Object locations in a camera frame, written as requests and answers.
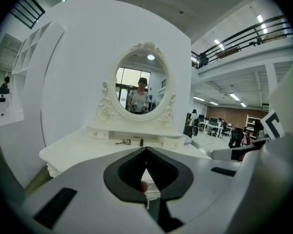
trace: balcony railing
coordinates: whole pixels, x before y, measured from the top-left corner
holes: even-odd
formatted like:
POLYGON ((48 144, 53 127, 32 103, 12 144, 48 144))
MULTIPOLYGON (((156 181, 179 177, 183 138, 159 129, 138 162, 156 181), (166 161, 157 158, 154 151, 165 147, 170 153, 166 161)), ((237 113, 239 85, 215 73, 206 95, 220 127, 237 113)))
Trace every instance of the balcony railing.
POLYGON ((212 61, 230 56, 245 48, 286 38, 290 35, 293 35, 293 29, 285 17, 273 17, 234 34, 199 55, 192 51, 192 67, 199 69, 212 61))
POLYGON ((18 0, 10 13, 31 29, 45 11, 36 0, 18 0))

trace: wooden wall panel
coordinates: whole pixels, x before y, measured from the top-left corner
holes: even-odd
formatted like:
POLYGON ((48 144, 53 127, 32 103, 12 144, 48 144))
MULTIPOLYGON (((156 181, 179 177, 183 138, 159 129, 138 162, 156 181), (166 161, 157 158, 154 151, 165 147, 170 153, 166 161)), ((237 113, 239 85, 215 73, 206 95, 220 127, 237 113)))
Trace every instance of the wooden wall panel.
POLYGON ((208 107, 207 118, 217 117, 225 119, 225 122, 231 123, 233 127, 244 128, 247 115, 255 118, 263 118, 268 112, 249 110, 249 109, 236 109, 226 107, 208 107))

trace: white drawer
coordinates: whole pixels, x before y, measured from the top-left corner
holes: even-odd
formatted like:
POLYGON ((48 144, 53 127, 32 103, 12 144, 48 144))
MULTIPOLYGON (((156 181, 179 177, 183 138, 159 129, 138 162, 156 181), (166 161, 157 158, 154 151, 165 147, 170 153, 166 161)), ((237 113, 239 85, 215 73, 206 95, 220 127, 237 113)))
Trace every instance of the white drawer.
POLYGON ((108 130, 86 127, 86 134, 90 138, 108 139, 108 130))
POLYGON ((163 137, 162 143, 163 148, 169 148, 169 149, 179 149, 183 148, 185 144, 185 138, 183 137, 163 137))

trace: black sticker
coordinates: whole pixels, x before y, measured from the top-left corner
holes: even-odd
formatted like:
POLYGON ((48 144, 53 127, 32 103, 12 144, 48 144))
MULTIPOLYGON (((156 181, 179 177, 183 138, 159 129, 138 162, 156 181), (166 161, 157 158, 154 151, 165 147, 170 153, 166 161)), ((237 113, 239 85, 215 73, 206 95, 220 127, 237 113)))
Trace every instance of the black sticker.
POLYGON ((267 120, 266 120, 266 124, 268 125, 268 127, 270 128, 272 134, 274 135, 275 138, 279 138, 280 134, 277 131, 277 129, 275 128, 274 124, 272 123, 273 121, 276 121, 277 123, 279 123, 279 118, 277 116, 276 113, 273 113, 267 120))

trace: white curved wall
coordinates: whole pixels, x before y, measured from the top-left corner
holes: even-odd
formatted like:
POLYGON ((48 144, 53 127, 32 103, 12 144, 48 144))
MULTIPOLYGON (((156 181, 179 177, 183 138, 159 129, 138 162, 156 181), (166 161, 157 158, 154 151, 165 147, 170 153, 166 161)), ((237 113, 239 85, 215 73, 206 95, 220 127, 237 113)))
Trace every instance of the white curved wall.
POLYGON ((35 27, 56 20, 65 29, 50 60, 42 97, 46 145, 95 116, 115 59, 139 42, 152 41, 176 77, 175 125, 183 131, 190 92, 190 39, 163 18, 113 0, 69 0, 51 8, 35 27))
POLYGON ((183 131, 191 83, 190 39, 186 35, 134 5, 113 0, 69 0, 46 12, 28 36, 51 21, 57 21, 65 31, 48 66, 44 64, 43 84, 44 72, 38 68, 42 61, 38 61, 25 80, 24 120, 0 127, 1 149, 23 187, 45 165, 39 158, 44 143, 50 145, 95 117, 102 83, 112 63, 139 42, 154 42, 174 71, 175 125, 183 131))

